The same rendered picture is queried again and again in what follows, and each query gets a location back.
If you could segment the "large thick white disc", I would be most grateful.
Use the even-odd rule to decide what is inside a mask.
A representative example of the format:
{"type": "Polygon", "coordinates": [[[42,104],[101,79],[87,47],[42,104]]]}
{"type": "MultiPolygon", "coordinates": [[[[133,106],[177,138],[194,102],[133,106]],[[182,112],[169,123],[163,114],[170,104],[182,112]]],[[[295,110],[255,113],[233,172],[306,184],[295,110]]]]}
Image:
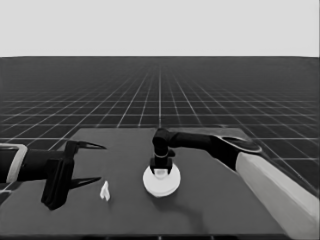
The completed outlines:
{"type": "Polygon", "coordinates": [[[174,193],[181,182],[179,168],[173,164],[171,174],[167,169],[155,169],[152,174],[150,167],[147,167],[143,173],[143,185],[145,189],[155,197],[166,197],[174,193]]]}

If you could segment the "small white T-shaped piece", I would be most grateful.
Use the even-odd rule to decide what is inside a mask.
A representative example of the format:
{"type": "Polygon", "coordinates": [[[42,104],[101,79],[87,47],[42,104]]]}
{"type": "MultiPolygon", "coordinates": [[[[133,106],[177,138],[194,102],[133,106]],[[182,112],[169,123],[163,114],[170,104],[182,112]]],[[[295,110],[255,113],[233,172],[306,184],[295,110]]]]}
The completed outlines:
{"type": "Polygon", "coordinates": [[[105,181],[103,186],[101,187],[100,198],[105,199],[106,201],[109,201],[111,198],[111,195],[109,192],[109,183],[107,181],[105,181]]]}

